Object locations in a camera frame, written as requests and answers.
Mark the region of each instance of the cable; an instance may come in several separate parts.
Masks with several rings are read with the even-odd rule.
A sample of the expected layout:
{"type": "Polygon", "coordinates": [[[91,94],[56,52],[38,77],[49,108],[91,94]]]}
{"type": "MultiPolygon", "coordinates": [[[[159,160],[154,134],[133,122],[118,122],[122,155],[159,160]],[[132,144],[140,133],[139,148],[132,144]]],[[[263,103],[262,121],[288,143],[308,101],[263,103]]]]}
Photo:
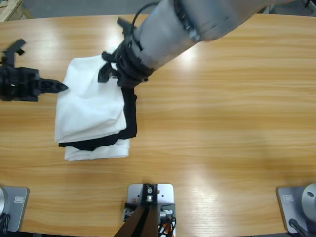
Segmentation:
{"type": "Polygon", "coordinates": [[[177,219],[175,217],[173,217],[172,219],[166,220],[165,223],[161,223],[159,230],[158,230],[158,236],[159,237],[162,237],[162,236],[172,237],[173,231],[176,228],[176,225],[177,225],[177,219]]]}
{"type": "Polygon", "coordinates": [[[295,219],[290,219],[289,222],[291,227],[293,227],[301,236],[310,237],[310,233],[308,233],[303,227],[301,227],[295,219]]]}
{"type": "Polygon", "coordinates": [[[140,44],[140,41],[137,41],[136,38],[135,38],[135,34],[134,34],[134,27],[135,27],[135,22],[136,22],[136,19],[137,17],[139,16],[139,14],[145,10],[146,8],[148,7],[151,7],[151,6],[157,6],[160,2],[153,2],[153,3],[150,3],[150,4],[147,4],[145,6],[143,6],[141,9],[138,10],[138,12],[136,13],[134,19],[133,19],[133,22],[132,22],[132,28],[131,28],[131,34],[133,36],[133,40],[136,42],[137,46],[139,47],[140,51],[143,51],[143,48],[140,44]]]}

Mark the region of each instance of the stack of clothes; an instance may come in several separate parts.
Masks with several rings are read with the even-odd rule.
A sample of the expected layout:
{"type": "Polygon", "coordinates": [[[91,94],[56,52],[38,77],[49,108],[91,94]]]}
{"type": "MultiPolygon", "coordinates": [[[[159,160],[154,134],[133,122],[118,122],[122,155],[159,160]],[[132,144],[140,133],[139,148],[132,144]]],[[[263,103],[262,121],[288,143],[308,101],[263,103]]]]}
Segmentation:
{"type": "Polygon", "coordinates": [[[127,157],[136,137],[134,89],[120,88],[117,79],[98,83],[106,62],[101,55],[75,58],[63,81],[69,89],[58,95],[55,141],[66,147],[65,160],[127,157]]]}

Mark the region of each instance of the sticker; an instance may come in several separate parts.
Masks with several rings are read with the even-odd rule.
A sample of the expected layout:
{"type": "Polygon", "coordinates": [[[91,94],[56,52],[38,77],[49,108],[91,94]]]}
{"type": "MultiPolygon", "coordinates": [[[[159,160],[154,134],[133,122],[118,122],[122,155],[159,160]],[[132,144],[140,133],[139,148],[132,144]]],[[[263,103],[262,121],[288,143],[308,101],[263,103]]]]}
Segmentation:
{"type": "Polygon", "coordinates": [[[16,196],[14,203],[24,203],[25,197],[16,196]]]}
{"type": "Polygon", "coordinates": [[[292,194],[283,195],[283,200],[284,200],[285,202],[294,201],[294,197],[293,197],[292,194]]]}

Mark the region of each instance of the metal mount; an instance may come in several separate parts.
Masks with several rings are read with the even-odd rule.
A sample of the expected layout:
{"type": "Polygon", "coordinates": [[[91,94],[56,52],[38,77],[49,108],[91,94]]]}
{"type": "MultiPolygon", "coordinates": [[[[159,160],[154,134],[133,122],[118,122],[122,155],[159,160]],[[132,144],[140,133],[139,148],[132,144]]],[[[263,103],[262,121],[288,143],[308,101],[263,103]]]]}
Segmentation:
{"type": "Polygon", "coordinates": [[[0,190],[0,201],[3,204],[0,204],[3,207],[0,209],[0,216],[4,217],[0,221],[0,226],[3,227],[0,232],[16,232],[22,225],[29,190],[23,187],[6,186],[1,187],[0,190]]]}
{"type": "Polygon", "coordinates": [[[171,184],[132,184],[114,237],[175,237],[175,214],[171,184]]]}
{"type": "Polygon", "coordinates": [[[315,193],[316,184],[278,188],[283,222],[289,233],[303,237],[316,233],[315,193]]]}

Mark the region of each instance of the wood grain surface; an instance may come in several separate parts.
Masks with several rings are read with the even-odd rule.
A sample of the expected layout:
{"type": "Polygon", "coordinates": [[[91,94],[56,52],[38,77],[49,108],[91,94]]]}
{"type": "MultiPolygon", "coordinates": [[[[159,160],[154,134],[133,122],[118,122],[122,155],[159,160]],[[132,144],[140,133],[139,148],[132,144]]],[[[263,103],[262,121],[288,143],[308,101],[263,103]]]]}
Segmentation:
{"type": "MultiPolygon", "coordinates": [[[[119,45],[117,17],[1,23],[0,48],[23,38],[17,66],[62,81],[72,58],[119,45]]],[[[276,188],[316,182],[315,25],[256,15],[162,67],[136,88],[128,158],[64,161],[56,95],[0,102],[0,183],[30,189],[22,230],[112,237],[127,186],[152,182],[174,186],[179,237],[285,232],[276,188]]]]}

